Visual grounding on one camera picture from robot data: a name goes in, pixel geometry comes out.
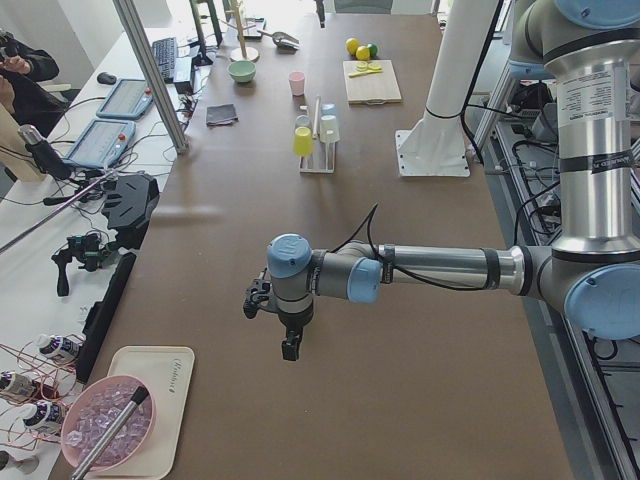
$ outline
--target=lime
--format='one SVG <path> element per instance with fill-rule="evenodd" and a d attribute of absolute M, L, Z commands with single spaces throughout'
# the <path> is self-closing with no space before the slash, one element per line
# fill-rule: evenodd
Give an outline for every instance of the lime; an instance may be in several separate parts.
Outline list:
<path fill-rule="evenodd" d="M 378 46 L 375 43 L 370 43 L 369 45 L 367 45 L 367 48 L 369 48 L 369 53 L 372 57 L 378 55 Z"/>
<path fill-rule="evenodd" d="M 358 60 L 369 60 L 371 57 L 371 53 L 369 52 L 369 48 L 361 45 L 356 50 L 356 58 Z"/>
<path fill-rule="evenodd" d="M 350 55 L 355 55 L 356 50 L 358 50 L 359 46 L 360 46 L 360 42 L 358 42 L 357 38 L 352 37 L 347 39 L 346 47 L 347 47 L 347 52 L 349 52 Z"/>

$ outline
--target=bowl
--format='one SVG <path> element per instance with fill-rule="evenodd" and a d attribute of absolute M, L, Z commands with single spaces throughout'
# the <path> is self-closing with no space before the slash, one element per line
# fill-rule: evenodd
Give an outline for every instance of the bowl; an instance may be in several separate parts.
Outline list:
<path fill-rule="evenodd" d="M 67 412 L 60 432 L 62 454 L 71 466 L 78 466 L 139 386 L 145 385 L 136 377 L 114 375 L 90 385 L 78 396 Z M 149 396 L 90 471 L 102 472 L 116 467 L 135 454 L 153 429 L 155 413 L 155 403 L 149 391 Z"/>
<path fill-rule="evenodd" d="M 256 76 L 256 65 L 249 60 L 238 60 L 227 67 L 227 72 L 236 83 L 247 83 Z"/>

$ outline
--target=green bowl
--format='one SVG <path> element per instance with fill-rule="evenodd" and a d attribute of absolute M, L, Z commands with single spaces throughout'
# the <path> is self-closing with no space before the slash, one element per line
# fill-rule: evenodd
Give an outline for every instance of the green bowl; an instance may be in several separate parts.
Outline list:
<path fill-rule="evenodd" d="M 237 83 L 247 83 L 256 76 L 256 66 L 249 60 L 238 60 L 227 67 L 227 72 Z"/>

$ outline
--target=person's hand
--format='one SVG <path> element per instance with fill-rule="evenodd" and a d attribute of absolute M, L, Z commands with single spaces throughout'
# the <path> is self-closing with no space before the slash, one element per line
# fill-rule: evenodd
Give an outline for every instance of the person's hand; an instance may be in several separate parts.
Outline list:
<path fill-rule="evenodd" d="M 0 62 L 0 68 L 7 72 L 16 72 L 22 75 L 28 75 L 31 72 L 31 64 L 19 55 L 7 57 L 4 62 Z"/>
<path fill-rule="evenodd" d="M 13 108 L 13 100 L 15 98 L 16 94 L 13 91 L 11 82 L 0 75 L 0 103 L 9 113 L 15 113 Z"/>

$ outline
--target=folded cloth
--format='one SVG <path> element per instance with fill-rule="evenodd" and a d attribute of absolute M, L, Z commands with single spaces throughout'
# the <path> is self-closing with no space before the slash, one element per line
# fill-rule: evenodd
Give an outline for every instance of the folded cloth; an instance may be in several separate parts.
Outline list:
<path fill-rule="evenodd" d="M 207 107 L 207 125 L 209 127 L 231 125 L 237 120 L 236 107 L 232 103 Z"/>

